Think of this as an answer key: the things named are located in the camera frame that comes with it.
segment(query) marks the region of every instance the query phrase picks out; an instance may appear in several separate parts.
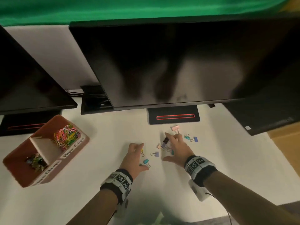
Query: brown box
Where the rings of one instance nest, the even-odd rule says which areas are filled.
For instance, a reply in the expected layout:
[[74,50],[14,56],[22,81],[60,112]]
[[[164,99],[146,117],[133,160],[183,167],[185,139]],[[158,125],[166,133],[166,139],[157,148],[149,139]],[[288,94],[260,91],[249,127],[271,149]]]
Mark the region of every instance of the brown box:
[[300,177],[300,122],[268,132]]
[[[44,171],[35,172],[25,162],[28,157],[37,153],[29,138],[41,136],[42,138],[54,139],[54,133],[69,123],[81,132],[81,136]],[[90,140],[76,125],[61,115],[53,117],[30,137],[3,159],[3,164],[22,187],[50,182]]]

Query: person's right arm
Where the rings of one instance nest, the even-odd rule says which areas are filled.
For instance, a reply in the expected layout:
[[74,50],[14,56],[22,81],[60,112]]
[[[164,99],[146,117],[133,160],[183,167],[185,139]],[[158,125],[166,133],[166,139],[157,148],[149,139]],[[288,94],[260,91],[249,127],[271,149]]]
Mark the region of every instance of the person's right arm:
[[[186,160],[194,155],[180,134],[170,135],[174,156],[163,161],[174,162],[184,168]],[[214,171],[203,181],[204,186],[226,208],[240,225],[300,224],[300,219],[274,205],[252,190],[219,171]]]

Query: handwritten label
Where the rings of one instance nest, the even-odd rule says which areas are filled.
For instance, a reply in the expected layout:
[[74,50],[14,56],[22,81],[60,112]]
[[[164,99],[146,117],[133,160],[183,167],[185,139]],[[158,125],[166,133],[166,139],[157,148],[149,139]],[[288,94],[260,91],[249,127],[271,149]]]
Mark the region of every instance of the handwritten label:
[[60,159],[67,158],[84,140],[86,139],[86,135],[81,133],[80,138],[78,138],[75,143],[65,151],[65,153],[60,157]]
[[51,164],[43,173],[42,175],[34,181],[33,185],[38,185],[40,184],[54,169],[57,167],[62,161],[61,160],[56,160],[54,163]]

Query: person's left hand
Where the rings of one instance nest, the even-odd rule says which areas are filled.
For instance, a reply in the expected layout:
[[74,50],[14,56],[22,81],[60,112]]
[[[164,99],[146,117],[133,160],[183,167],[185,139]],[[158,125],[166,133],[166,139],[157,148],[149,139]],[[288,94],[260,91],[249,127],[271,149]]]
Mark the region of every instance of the person's left hand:
[[132,176],[133,180],[139,175],[140,172],[149,170],[146,165],[140,166],[140,156],[143,146],[144,143],[141,143],[140,145],[131,143],[128,147],[128,153],[124,157],[119,167],[120,169],[127,170]]

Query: monitor screen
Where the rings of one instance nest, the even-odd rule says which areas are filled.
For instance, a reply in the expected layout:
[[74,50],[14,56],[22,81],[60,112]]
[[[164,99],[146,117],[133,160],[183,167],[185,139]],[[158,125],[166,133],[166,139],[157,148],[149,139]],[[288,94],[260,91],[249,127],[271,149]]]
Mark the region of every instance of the monitor screen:
[[77,103],[2,27],[0,44],[0,115],[77,107]]
[[276,75],[261,65],[298,19],[70,27],[114,108],[226,102]]

